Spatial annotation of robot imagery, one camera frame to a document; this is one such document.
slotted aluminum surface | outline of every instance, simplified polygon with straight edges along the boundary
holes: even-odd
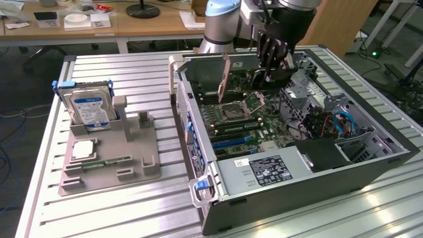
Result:
[[[368,86],[334,54],[311,49],[335,73],[378,109],[404,136],[423,147],[423,129]],[[116,95],[128,96],[127,114],[149,110],[161,162],[161,178],[65,197],[57,194],[69,134],[69,115],[57,99],[52,132],[43,138],[17,237],[203,237],[200,218],[191,204],[188,177],[168,99],[168,56],[183,52],[77,57],[65,63],[61,80],[112,79]],[[338,86],[318,72],[319,81],[336,94]],[[387,172],[363,190],[211,236],[282,237],[415,237],[423,234],[422,152]]]

gray plastic stand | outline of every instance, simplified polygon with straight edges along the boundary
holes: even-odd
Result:
[[[160,177],[159,151],[152,117],[140,112],[127,118],[127,97],[113,97],[120,119],[111,121],[111,130],[88,132],[84,125],[71,125],[59,195],[65,196]],[[73,145],[91,140],[92,154],[76,159]],[[113,165],[85,167],[91,163],[115,160]]]

lamp base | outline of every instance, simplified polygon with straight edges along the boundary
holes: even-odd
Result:
[[[153,18],[160,15],[160,9],[148,4],[144,4],[144,9],[141,9],[141,5],[135,4],[127,7],[127,14],[136,18]]]

hard drive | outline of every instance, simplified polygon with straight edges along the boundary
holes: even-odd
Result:
[[[63,82],[53,91],[67,107],[73,125],[85,125],[87,131],[111,129],[109,121],[119,119],[112,106],[112,81]]]

blue pcie slot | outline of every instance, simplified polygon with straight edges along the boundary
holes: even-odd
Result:
[[[250,136],[246,136],[244,138],[234,139],[231,141],[218,142],[212,145],[212,148],[219,149],[219,148],[223,148],[227,146],[240,145],[240,144],[247,143],[248,139],[250,139]]]

